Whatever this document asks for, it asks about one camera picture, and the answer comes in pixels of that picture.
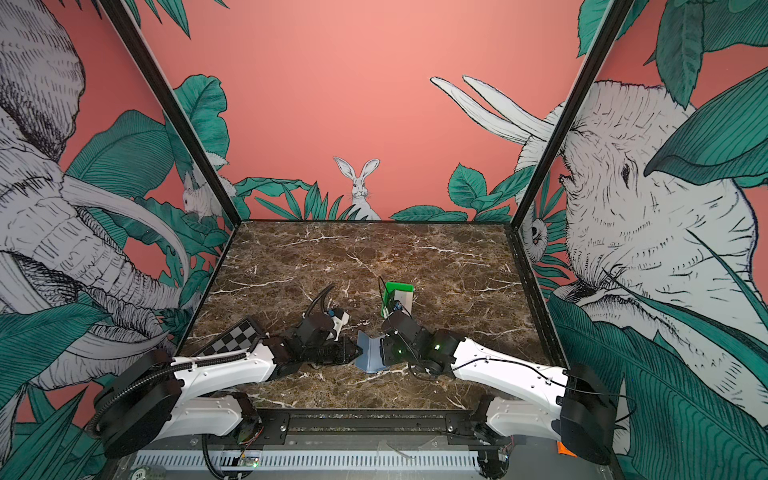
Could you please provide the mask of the blue leather card holder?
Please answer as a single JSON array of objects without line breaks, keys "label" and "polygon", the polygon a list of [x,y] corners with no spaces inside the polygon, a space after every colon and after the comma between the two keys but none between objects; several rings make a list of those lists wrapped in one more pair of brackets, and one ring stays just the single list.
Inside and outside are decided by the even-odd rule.
[{"label": "blue leather card holder", "polygon": [[367,374],[375,374],[388,369],[383,362],[381,353],[382,340],[384,335],[370,337],[363,331],[357,335],[357,346],[362,349],[362,354],[355,360],[357,368]]}]

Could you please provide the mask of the green plastic card tray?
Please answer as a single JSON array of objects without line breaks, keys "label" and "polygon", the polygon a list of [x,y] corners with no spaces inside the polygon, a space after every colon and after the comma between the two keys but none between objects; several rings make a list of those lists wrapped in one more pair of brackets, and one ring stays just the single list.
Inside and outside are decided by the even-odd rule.
[{"label": "green plastic card tray", "polygon": [[395,309],[395,301],[394,301],[395,290],[415,292],[415,287],[411,284],[406,284],[406,283],[386,282],[384,284],[384,293],[383,293],[382,307],[381,307],[381,316],[383,318],[387,318],[394,311],[400,311]]}]

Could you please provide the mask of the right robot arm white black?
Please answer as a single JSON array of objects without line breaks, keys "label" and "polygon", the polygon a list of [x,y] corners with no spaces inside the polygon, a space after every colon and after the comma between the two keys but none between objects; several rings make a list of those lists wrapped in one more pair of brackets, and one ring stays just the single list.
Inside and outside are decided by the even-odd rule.
[{"label": "right robot arm white black", "polygon": [[358,340],[362,370],[400,363],[501,392],[479,408],[480,421],[497,436],[527,435],[561,442],[577,457],[608,465],[619,396],[584,364],[570,368],[528,362],[492,350],[458,332],[430,332],[402,310],[382,324],[380,337]]}]

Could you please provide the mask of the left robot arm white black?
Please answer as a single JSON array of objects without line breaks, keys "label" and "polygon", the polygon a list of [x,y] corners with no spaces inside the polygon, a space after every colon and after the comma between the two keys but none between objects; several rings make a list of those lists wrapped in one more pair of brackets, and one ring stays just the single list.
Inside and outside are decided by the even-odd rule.
[{"label": "left robot arm white black", "polygon": [[263,421],[237,386],[275,381],[305,364],[345,365],[362,356],[344,336],[345,311],[315,313],[276,335],[247,317],[191,357],[149,352],[94,401],[85,427],[109,459],[185,435],[230,436],[240,445],[263,433]]}]

